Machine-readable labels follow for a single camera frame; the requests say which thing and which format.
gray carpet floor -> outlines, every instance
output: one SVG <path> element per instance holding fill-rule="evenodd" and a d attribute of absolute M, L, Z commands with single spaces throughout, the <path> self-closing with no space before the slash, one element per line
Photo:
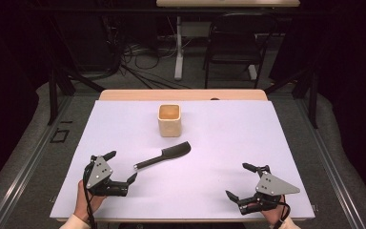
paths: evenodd
<path fill-rule="evenodd" d="M 274 63 L 278 48 L 279 40 L 276 45 L 273 42 L 267 52 L 266 71 L 261 76 L 259 88 L 267 88 L 272 83 L 267 75 Z M 157 66 L 150 70 L 140 71 L 159 75 L 172 83 L 186 85 L 190 88 L 202 88 L 203 55 L 204 47 L 201 46 L 201 43 L 195 43 L 195 40 L 185 48 L 183 79 L 178 82 L 173 80 L 175 61 L 173 56 L 161 58 Z M 138 69 L 137 66 L 141 68 L 153 66 L 156 61 L 150 55 L 140 55 L 133 57 L 127 65 L 130 68 Z M 213 68 L 212 77 L 220 77 L 225 73 L 244 77 L 243 72 L 229 66 L 224 69 Z M 120 70 L 111 77 L 95 80 L 95 82 L 109 89 L 146 88 L 136 77 L 125 73 L 124 70 Z M 65 104 L 62 107 L 63 113 L 51 127 L 54 130 L 69 131 L 67 140 L 62 143 L 52 143 L 53 134 L 47 131 L 50 115 L 48 85 L 44 85 L 38 90 L 40 102 L 33 121 L 0 174 L 0 228 L 58 228 L 61 226 L 61 222 L 49 217 L 53 206 L 51 200 L 60 190 L 93 103 L 98 98 L 98 93 L 89 87 L 76 81 L 74 86 L 77 89 L 75 96 L 68 98 L 60 94 L 62 104 Z M 248 85 L 243 82 L 231 84 L 226 81 L 215 81 L 212 82 L 212 87 L 252 87 L 252 82 Z M 323 166 L 320 156 L 322 149 L 316 140 L 316 135 L 318 135 L 324 142 L 324 146 L 347 188 L 348 198 L 352 201 L 366 228 L 366 188 L 342 150 L 341 138 L 330 102 L 322 96 L 319 97 L 317 104 L 319 129 L 313 130 L 305 119 L 304 100 L 294 100 L 290 95 L 293 87 L 294 85 L 287 85 L 275 93 L 269 94 L 269 99 L 274 103 L 310 201 L 317 206 L 315 219 L 300 221 L 297 224 L 301 228 L 355 228 L 345 214 L 341 196 L 334 188 L 328 171 Z M 23 179 L 25 185 L 21 187 L 24 188 L 18 189 L 19 195 L 12 201 L 12 204 L 8 204 L 10 191 L 12 188 L 16 188 L 13 183 L 22 178 L 19 174 L 24 173 L 26 164 L 30 158 L 33 158 L 36 151 L 39 152 L 39 157 L 34 161 L 35 167 L 29 170 L 30 176 Z M 245 225 L 247 228 L 267 228 L 266 222 L 246 223 Z M 100 228 L 117 228 L 118 225 L 101 223 L 99 226 Z"/>

chair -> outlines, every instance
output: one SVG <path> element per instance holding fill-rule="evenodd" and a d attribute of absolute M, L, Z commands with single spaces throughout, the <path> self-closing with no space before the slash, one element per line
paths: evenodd
<path fill-rule="evenodd" d="M 257 88 L 268 40 L 276 27 L 276 20 L 268 14 L 225 13 L 216 17 L 210 25 L 204 58 L 204 88 L 208 88 L 210 63 L 246 65 L 245 71 L 250 65 L 258 65 Z M 261 39 L 255 39 L 257 33 L 263 33 Z"/>

